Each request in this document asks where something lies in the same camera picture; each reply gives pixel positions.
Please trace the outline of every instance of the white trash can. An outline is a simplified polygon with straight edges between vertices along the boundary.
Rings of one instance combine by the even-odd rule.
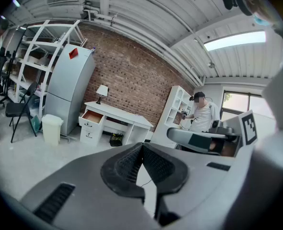
[[[57,146],[60,141],[60,127],[64,121],[50,114],[44,115],[41,121],[45,142]]]

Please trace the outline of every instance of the open drawer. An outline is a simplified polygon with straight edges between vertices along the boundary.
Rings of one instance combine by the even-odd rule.
[[[96,132],[101,126],[104,115],[87,110],[82,117],[79,117],[79,124],[82,129],[89,132]]]

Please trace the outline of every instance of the desk drawer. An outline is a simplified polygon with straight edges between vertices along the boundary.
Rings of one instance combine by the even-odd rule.
[[[89,132],[96,132],[103,121],[103,115],[95,113],[90,110],[86,110],[82,117],[79,117],[79,124],[82,129],[85,129]]]
[[[80,142],[87,143],[92,147],[96,147],[100,137],[100,132],[91,133],[85,129],[82,129]]]

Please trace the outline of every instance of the brick wall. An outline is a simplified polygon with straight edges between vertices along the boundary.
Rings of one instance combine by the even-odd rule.
[[[105,85],[109,94],[103,103],[144,116],[154,130],[172,86],[180,85],[193,94],[193,87],[178,71],[135,41],[88,24],[80,24],[79,28],[88,38],[85,47],[96,47],[96,67],[84,95],[85,102],[96,101],[96,90],[100,84]]]

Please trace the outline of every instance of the white bookshelf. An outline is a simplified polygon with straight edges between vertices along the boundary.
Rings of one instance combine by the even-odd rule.
[[[182,110],[187,113],[193,109],[193,101],[189,101],[190,94],[180,86],[171,88],[168,100],[161,115],[160,121],[151,138],[152,143],[156,143],[165,147],[175,148],[177,145],[167,137],[167,130],[170,127],[180,128],[180,125],[174,123],[176,115]]]
[[[32,81],[24,78],[23,71],[25,66],[37,69],[38,74],[36,80],[43,89],[37,89],[35,92],[35,95],[40,98],[39,108],[35,108],[30,111],[31,116],[37,115],[40,120],[44,111],[44,97],[47,94],[47,80],[49,74],[53,73],[52,66],[54,66],[56,57],[61,54],[64,48],[63,45],[65,43],[73,43],[78,46],[83,46],[87,40],[82,36],[78,27],[80,20],[77,20],[74,24],[55,24],[49,22],[50,20],[46,20],[43,24],[31,25],[27,27],[27,30],[24,34],[26,36],[26,40],[22,40],[19,48],[20,51],[22,49],[26,49],[26,53],[23,58],[16,58],[16,62],[21,63],[20,71],[18,75],[10,75],[10,79],[16,84],[16,88],[15,90],[8,90],[8,97],[13,102],[19,102],[20,88],[27,90],[32,83]],[[30,53],[34,50],[45,53],[45,56],[52,55],[47,66],[28,61]],[[45,76],[43,81],[39,82],[41,72],[44,72]]]

